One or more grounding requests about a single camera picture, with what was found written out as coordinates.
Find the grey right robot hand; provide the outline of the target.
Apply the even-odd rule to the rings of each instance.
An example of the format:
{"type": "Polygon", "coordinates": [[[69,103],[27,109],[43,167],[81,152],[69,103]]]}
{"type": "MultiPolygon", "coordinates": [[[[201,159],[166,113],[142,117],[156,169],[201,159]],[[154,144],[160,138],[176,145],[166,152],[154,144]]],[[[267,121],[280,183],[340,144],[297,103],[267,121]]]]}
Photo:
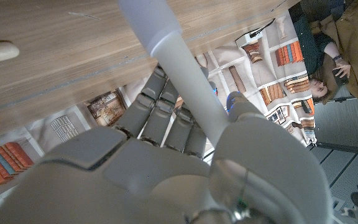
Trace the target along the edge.
{"type": "Polygon", "coordinates": [[[94,128],[33,166],[0,223],[331,223],[315,156],[243,94],[211,163],[115,128],[94,128]]]}

